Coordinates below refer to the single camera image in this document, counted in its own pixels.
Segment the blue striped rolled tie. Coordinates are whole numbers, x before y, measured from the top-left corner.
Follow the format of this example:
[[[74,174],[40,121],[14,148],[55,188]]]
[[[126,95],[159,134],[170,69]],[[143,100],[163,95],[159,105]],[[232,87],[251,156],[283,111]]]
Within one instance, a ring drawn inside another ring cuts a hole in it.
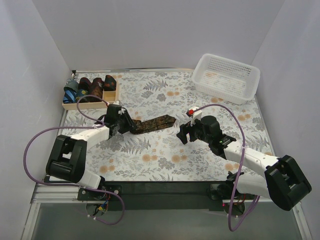
[[[63,104],[75,103],[76,102],[76,94],[77,94],[77,92],[74,91],[72,88],[65,88],[62,103]]]

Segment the wooden compartment tray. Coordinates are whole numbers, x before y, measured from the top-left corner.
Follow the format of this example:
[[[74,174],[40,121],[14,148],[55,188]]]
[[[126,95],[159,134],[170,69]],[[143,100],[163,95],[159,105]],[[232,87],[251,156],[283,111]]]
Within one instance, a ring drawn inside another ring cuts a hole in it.
[[[107,106],[104,103],[104,101],[112,104],[112,103],[115,103],[119,99],[118,82],[117,82],[117,86],[116,86],[116,91],[104,91],[103,90],[102,98],[99,98],[94,95],[89,95],[89,92],[86,97],[88,98],[88,102],[80,103],[78,101],[75,103],[67,103],[67,104],[62,103],[62,107],[65,110],[76,110],[77,108],[80,108],[81,110],[106,108]]]

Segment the white plastic perforated basket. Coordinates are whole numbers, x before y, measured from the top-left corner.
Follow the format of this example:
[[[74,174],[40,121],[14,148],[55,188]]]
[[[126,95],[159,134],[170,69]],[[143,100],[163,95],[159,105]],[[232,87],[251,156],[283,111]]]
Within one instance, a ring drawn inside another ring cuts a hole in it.
[[[261,71],[254,66],[214,54],[204,54],[191,81],[197,91],[242,105],[254,98]]]

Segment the dark red rolled tie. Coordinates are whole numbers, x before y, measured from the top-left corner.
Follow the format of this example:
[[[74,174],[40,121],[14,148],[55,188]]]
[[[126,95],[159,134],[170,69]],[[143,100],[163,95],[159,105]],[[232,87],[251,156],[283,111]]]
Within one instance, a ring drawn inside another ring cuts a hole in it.
[[[92,83],[87,77],[82,77],[78,83],[78,90],[84,90],[89,92]]]

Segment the navy yellow-dotted rolled tie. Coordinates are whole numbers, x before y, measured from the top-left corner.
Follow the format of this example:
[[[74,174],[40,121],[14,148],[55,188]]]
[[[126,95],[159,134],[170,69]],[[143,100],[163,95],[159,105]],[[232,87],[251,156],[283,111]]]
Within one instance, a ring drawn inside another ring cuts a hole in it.
[[[79,101],[80,103],[88,103],[89,102],[87,98],[88,94],[89,94],[88,90],[78,89],[75,96],[75,102],[77,103]]]

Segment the grey rolled tie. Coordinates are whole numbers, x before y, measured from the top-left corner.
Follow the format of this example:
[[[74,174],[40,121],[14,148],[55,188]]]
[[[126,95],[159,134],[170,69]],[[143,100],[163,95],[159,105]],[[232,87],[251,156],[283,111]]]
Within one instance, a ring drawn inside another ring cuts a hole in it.
[[[79,87],[79,83],[74,79],[68,79],[63,88],[64,91],[74,91],[77,92]]]

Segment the black tie with gold keys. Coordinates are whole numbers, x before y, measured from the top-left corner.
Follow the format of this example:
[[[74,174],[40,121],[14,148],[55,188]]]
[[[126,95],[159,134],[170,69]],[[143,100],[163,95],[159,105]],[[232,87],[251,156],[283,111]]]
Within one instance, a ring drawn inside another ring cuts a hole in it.
[[[168,114],[146,121],[133,119],[135,128],[130,130],[130,133],[134,135],[140,135],[171,128],[175,124],[176,120],[177,119],[175,117]]]

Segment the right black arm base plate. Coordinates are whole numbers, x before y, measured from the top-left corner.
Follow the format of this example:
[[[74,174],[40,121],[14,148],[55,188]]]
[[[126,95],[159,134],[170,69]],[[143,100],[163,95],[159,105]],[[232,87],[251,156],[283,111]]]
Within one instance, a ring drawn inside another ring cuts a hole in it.
[[[233,185],[228,185],[226,183],[220,184],[210,184],[206,193],[208,194],[209,198],[212,200],[230,200],[233,192]],[[239,193],[237,190],[234,194],[235,201],[242,201],[242,200],[253,200],[254,195],[252,194],[244,194]]]

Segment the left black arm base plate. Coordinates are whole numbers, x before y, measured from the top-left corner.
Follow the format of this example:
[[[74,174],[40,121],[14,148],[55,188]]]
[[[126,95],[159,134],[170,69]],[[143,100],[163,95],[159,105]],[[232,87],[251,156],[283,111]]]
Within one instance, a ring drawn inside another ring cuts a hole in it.
[[[102,187],[104,191],[112,192],[117,195],[121,195],[122,193],[122,186],[121,185],[105,185]],[[113,194],[106,194],[105,192],[97,192],[88,190],[86,188],[80,188],[77,195],[78,201],[118,201],[119,199],[114,196]]]

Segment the black orange-dotted rolled tie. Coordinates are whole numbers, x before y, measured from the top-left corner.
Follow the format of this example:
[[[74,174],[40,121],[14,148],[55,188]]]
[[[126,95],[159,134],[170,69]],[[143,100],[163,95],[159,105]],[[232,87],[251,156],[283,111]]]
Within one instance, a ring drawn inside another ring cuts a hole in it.
[[[103,90],[105,92],[113,92],[117,89],[117,81],[115,78],[109,74],[105,76],[104,84],[103,84]]]

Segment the floral patterned table mat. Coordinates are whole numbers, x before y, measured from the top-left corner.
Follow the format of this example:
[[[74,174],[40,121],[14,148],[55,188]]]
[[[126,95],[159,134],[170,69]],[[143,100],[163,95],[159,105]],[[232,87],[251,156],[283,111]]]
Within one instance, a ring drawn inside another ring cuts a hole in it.
[[[85,168],[107,181],[223,181],[238,163],[215,156],[202,141],[182,144],[180,125],[188,122],[186,111],[202,107],[214,116],[222,132],[266,155],[273,147],[255,100],[242,105],[196,90],[190,71],[114,72],[119,101],[132,119],[147,121],[170,115],[170,128],[134,135],[117,134],[87,152]]]

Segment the brown patterned rolled tie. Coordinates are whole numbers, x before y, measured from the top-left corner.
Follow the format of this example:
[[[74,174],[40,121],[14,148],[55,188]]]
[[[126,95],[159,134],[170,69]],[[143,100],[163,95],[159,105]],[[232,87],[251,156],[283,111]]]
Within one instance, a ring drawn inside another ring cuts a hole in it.
[[[100,99],[103,98],[103,84],[104,82],[100,77],[93,79],[92,84],[89,88],[89,95],[96,96]]]

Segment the aluminium frame rail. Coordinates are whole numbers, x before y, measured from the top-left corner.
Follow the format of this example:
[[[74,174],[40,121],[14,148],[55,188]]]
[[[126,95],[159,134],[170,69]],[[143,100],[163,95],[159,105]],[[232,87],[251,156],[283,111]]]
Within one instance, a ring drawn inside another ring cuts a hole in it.
[[[209,209],[211,212],[232,210],[234,217],[242,217],[247,208],[245,202],[253,200],[213,200],[209,198],[207,189],[211,184],[224,184],[225,181],[108,181],[102,184],[121,185],[121,195],[103,190],[90,190],[84,186],[71,186],[64,181],[51,181],[45,178],[45,183],[37,185],[31,200],[31,207],[22,233],[23,240],[32,238],[41,203],[86,203],[103,205],[114,202],[109,206],[110,211],[122,210],[196,210]],[[118,200],[79,201],[80,188],[90,191],[105,192],[114,195]]]

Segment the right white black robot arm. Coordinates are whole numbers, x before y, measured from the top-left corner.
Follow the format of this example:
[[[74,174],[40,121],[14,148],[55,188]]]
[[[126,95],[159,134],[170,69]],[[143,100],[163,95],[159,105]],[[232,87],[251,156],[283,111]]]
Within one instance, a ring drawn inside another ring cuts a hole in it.
[[[271,156],[244,148],[240,141],[222,132],[214,116],[193,118],[180,126],[176,136],[184,145],[203,141],[214,155],[242,164],[258,175],[249,176],[241,172],[237,176],[229,172],[225,183],[216,190],[222,196],[232,199],[244,194],[261,196],[271,199],[282,210],[289,211],[312,191],[311,184],[293,157]]]

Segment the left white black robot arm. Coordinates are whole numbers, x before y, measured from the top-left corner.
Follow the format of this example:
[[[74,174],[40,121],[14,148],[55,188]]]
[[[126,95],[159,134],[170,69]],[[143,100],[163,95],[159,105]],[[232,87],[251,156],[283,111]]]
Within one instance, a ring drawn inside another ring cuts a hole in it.
[[[71,136],[57,136],[46,165],[46,174],[89,188],[89,194],[95,200],[103,199],[106,187],[101,184],[101,176],[86,169],[87,151],[117,133],[124,134],[135,127],[124,107],[110,104],[106,114],[98,118],[92,127]]]

